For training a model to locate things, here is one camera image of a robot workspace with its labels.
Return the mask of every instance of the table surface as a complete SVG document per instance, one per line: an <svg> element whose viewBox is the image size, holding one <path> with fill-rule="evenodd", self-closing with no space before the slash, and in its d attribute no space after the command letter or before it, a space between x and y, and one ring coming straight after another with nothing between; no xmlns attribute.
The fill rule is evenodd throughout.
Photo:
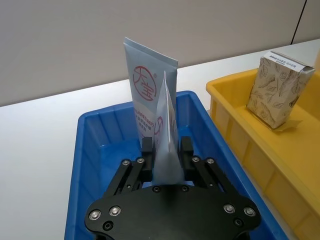
<svg viewBox="0 0 320 240"><path fill-rule="evenodd" d="M313 65L320 39L275 48ZM177 91L259 66L267 51L178 69ZM0 239L64 238L77 121L81 114L131 101L129 80L0 107Z"/></svg>

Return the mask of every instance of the toothpaste tube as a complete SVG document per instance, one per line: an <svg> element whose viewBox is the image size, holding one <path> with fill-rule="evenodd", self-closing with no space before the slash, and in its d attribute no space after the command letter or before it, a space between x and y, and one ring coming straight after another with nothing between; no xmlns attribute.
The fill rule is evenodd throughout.
<svg viewBox="0 0 320 240"><path fill-rule="evenodd" d="M154 140L157 104L164 72L172 107L176 109L178 61L128 38L124 39L123 44L135 120L142 144L143 137L152 137Z"/></svg>

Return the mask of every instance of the white wall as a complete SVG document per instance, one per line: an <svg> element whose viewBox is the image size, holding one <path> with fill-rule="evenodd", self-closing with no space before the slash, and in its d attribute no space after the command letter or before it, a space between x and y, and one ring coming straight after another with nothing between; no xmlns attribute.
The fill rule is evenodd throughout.
<svg viewBox="0 0 320 240"><path fill-rule="evenodd" d="M293 43L320 38L320 0L307 0Z"/></svg>
<svg viewBox="0 0 320 240"><path fill-rule="evenodd" d="M126 79L125 36L180 66L288 45L304 2L1 0L0 106Z"/></svg>

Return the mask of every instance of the yellow plastic bin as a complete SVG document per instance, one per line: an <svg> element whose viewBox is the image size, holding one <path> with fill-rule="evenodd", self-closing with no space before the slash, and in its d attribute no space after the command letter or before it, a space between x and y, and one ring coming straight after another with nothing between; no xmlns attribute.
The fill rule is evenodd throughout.
<svg viewBox="0 0 320 240"><path fill-rule="evenodd" d="M272 131L246 104L257 69L210 81L210 116L240 163L303 240L320 240L320 73L310 79L289 119Z"/></svg>

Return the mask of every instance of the blue plastic bin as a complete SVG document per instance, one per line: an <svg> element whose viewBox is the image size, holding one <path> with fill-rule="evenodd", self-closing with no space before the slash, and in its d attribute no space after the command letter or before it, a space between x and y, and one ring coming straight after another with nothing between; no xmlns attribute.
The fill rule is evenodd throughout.
<svg viewBox="0 0 320 240"><path fill-rule="evenodd" d="M242 195L250 197L259 208L262 222L250 233L251 239L288 239L197 95L191 91L178 92L176 110L179 135L192 138L194 154L201 158L214 157L237 190ZM88 206L102 197L121 160L134 160L140 154L132 102L87 112L79 118L65 240L93 239L93 235L86 230L84 224Z"/></svg>

